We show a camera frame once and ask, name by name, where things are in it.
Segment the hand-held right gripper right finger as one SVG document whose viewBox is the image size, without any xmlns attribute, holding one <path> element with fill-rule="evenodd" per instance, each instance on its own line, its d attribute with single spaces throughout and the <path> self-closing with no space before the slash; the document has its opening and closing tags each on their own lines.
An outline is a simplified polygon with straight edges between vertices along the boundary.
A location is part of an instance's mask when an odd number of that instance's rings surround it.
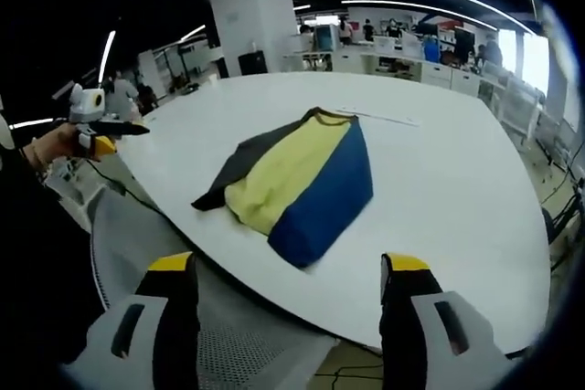
<svg viewBox="0 0 585 390">
<path fill-rule="evenodd" d="M 508 372 L 490 322 L 419 258 L 381 256 L 385 389 L 491 389 Z"/>
</svg>

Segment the person's left hand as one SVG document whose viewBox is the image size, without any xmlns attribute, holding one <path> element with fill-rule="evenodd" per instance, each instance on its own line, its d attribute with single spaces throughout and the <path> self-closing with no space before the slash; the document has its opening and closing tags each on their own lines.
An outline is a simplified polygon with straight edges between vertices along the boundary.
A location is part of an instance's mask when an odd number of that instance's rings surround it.
<svg viewBox="0 0 585 390">
<path fill-rule="evenodd" d="M 23 155 L 38 172 L 45 171 L 60 157 L 81 157 L 77 127 L 69 122 L 47 132 L 22 149 Z"/>
</svg>

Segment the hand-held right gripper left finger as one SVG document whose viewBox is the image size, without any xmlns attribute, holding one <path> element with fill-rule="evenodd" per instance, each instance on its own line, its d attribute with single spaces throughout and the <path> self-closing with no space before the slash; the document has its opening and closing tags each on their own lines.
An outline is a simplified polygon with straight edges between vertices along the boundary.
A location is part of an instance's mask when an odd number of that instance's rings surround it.
<svg viewBox="0 0 585 390">
<path fill-rule="evenodd" d="M 78 389 L 197 389 L 197 305 L 195 255 L 159 258 L 61 370 Z"/>
</svg>

